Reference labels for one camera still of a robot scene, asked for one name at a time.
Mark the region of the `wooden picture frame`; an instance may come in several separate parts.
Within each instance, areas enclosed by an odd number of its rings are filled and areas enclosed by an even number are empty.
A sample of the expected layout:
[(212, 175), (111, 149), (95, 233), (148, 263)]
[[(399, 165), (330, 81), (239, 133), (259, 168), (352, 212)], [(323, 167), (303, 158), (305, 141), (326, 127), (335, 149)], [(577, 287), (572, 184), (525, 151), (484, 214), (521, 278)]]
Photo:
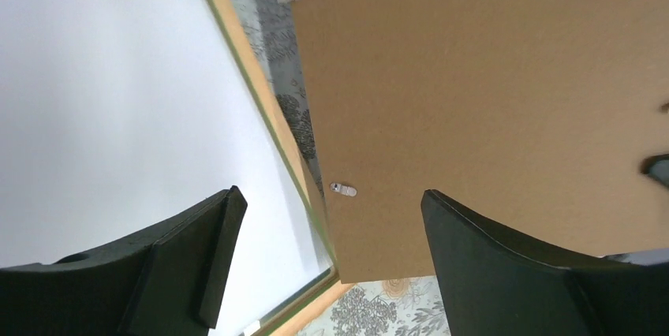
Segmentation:
[(258, 335), (295, 335), (349, 290), (331, 247), (290, 5), (281, 0), (207, 0), (278, 153), (305, 206), (316, 251), (329, 267), (261, 320)]

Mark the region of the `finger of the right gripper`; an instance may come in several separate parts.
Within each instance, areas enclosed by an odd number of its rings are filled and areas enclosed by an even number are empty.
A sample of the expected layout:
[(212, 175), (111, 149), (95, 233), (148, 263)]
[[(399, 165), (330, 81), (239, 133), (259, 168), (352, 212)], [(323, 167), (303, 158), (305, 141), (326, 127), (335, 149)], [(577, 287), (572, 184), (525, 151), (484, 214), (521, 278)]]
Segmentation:
[(643, 160), (641, 172), (646, 176), (662, 185), (669, 187), (669, 154), (654, 155)]

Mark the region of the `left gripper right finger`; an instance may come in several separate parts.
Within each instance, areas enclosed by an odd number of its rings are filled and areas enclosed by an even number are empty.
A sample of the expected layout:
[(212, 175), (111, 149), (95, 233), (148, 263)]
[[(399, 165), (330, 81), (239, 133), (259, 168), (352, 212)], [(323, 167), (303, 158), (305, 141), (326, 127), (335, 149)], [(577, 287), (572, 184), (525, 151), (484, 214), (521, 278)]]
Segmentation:
[(434, 189), (420, 208), (452, 334), (667, 334), (667, 262), (573, 252)]

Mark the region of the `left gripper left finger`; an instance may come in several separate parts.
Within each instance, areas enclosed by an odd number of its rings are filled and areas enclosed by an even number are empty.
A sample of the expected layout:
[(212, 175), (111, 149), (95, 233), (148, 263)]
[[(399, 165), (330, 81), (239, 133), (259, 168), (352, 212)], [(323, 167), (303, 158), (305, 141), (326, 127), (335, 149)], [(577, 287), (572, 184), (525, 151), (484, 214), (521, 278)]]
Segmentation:
[(247, 203), (237, 187), (116, 241), (1, 271), (4, 335), (206, 335)]

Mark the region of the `sea landscape photo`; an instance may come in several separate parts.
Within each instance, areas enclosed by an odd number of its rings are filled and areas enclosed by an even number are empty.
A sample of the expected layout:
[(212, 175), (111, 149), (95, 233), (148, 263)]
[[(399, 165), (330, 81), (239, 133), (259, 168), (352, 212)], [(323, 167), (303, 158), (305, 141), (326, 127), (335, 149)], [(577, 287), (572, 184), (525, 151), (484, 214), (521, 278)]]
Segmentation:
[(206, 0), (1, 0), (1, 265), (53, 263), (231, 186), (217, 335), (331, 267)]

